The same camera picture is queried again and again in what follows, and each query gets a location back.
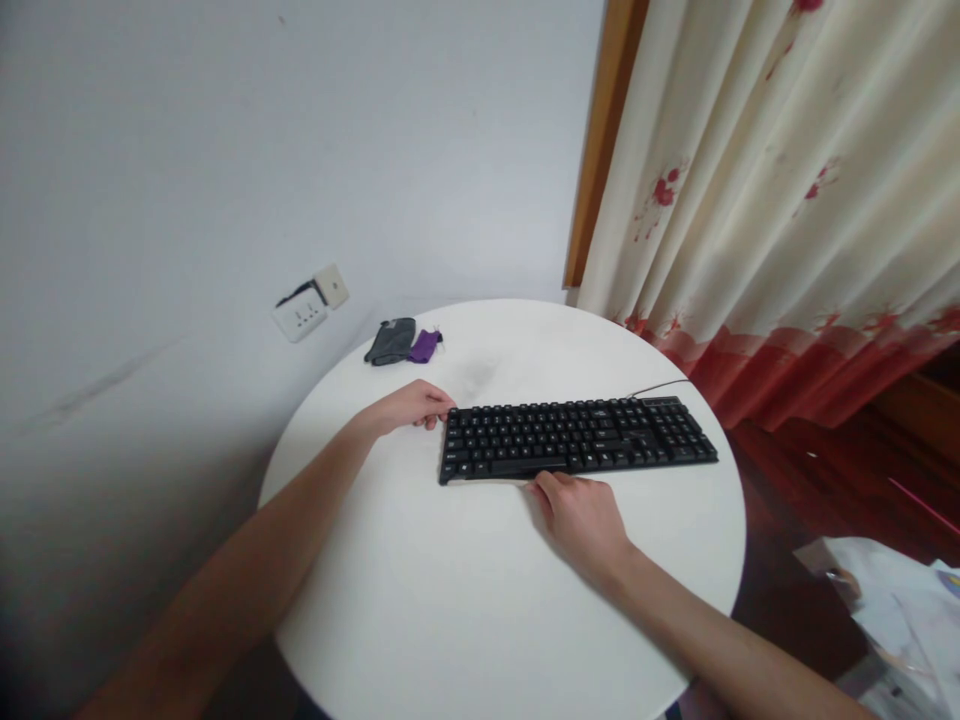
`space bar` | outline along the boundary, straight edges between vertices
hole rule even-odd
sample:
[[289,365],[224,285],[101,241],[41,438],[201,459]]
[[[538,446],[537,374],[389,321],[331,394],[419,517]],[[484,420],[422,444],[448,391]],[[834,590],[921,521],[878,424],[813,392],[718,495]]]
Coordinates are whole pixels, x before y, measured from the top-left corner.
[[490,463],[490,474],[523,472],[531,470],[565,470],[567,459],[564,457],[513,458],[511,460],[494,460]]

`white table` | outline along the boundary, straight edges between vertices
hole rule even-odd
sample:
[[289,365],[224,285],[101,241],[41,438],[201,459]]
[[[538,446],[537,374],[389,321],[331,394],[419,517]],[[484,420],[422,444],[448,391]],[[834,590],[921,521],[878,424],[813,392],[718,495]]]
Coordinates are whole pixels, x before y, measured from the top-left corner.
[[[658,351],[595,315],[488,300],[417,318],[443,332],[427,365],[343,359],[303,401],[267,471],[267,502],[358,410],[422,377],[461,407],[622,397],[683,377]],[[631,539],[729,614],[743,569],[740,478],[690,383],[677,395],[719,463],[601,473]],[[277,631],[294,675],[335,720],[646,720],[689,680],[546,544],[510,485],[441,487],[442,428],[380,440],[329,542]]]

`person's left hand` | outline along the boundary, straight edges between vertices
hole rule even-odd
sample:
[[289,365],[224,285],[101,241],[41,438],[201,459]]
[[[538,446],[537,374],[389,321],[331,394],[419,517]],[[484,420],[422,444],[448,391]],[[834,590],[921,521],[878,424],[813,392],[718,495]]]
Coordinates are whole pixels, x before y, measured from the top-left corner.
[[377,400],[362,411],[377,431],[386,435],[401,425],[425,425],[427,430],[437,426],[437,418],[446,422],[447,412],[457,404],[443,390],[426,380],[414,380],[396,392]]

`hand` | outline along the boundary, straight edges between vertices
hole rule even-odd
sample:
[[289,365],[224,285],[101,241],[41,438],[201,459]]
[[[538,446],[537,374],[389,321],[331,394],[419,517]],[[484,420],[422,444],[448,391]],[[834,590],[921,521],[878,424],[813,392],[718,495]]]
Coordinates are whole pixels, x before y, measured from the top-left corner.
[[525,489],[537,499],[567,562],[600,590],[608,590],[640,553],[606,483],[544,471]]
[[361,415],[370,420],[381,435],[393,432],[401,425],[426,425],[427,430],[437,426],[437,418],[444,422],[447,412],[457,404],[443,390],[425,380],[414,380],[396,392],[377,400]]

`floral curtain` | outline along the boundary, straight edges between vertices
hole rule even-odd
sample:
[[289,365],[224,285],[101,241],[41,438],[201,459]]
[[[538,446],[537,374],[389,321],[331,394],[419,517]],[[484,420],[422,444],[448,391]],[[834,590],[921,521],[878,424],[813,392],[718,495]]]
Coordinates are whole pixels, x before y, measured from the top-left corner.
[[578,297],[725,427],[960,337],[960,3],[652,0]]

